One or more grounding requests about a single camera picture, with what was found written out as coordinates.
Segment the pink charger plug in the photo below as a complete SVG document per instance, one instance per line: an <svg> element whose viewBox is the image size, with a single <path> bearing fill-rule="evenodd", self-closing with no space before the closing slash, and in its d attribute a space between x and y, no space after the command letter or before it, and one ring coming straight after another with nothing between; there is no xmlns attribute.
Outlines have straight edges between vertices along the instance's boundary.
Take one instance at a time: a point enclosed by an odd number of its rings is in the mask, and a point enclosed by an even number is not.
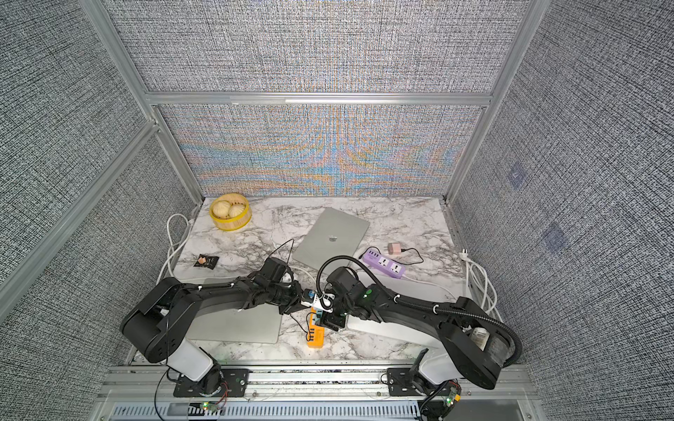
<svg viewBox="0 0 674 421"><path fill-rule="evenodd" d="M400 255L402 254L402 245L398 242L391 242L388 244L387 250L390 255Z"/></svg>

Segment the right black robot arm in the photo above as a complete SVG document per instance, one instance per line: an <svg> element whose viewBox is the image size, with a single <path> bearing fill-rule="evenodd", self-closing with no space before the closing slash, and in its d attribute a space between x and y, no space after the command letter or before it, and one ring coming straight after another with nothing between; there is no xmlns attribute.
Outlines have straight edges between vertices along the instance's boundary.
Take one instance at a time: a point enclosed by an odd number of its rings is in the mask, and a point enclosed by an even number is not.
<svg viewBox="0 0 674 421"><path fill-rule="evenodd" d="M363 284L346 267L329 276L321 288L325 269L336 261L360 267L373 284ZM494 389L503 368L521 358L523 345L517 333L498 319L488 316L474 301L462 296L454 303L434 303L411 298L389 289L358 259L337 255L318 269L317 296L331 291L330 309L339 315L361 320L405 326L439 340L461 377L482 389Z"/></svg>

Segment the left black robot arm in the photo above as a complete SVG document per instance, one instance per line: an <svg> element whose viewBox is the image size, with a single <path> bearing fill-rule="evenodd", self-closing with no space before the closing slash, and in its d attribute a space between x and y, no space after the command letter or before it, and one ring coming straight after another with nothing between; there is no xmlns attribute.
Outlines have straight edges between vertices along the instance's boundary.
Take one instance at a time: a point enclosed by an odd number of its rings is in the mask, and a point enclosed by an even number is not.
<svg viewBox="0 0 674 421"><path fill-rule="evenodd" d="M304 298L305 290L289 264L270 257L261 269L224 283L203 285L166 277L123 317L119 330L147 361L164 361L177 371L186 389L215 396L223 392L221 366L186 339L193 321L201 314L260 305L275 306L281 315L292 314L305 308Z"/></svg>

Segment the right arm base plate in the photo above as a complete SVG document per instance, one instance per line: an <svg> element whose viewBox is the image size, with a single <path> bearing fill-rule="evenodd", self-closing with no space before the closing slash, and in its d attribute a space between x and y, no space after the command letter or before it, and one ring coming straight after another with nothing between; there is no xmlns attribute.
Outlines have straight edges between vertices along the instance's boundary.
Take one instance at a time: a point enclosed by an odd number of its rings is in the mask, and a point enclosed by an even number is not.
<svg viewBox="0 0 674 421"><path fill-rule="evenodd" d="M461 387L456 382L442 382L435 385L412 368L387 368L383 382L390 396L430 396L439 387L439 395L449 396L458 393Z"/></svg>

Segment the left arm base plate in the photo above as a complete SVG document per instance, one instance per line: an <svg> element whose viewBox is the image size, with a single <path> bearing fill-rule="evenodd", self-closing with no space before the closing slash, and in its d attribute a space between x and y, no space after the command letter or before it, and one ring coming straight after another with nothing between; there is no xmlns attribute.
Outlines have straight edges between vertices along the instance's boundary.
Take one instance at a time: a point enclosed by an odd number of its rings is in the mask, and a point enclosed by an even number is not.
<svg viewBox="0 0 674 421"><path fill-rule="evenodd" d="M249 375L246 368L213 368L198 382L180 375L173 397L244 397Z"/></svg>

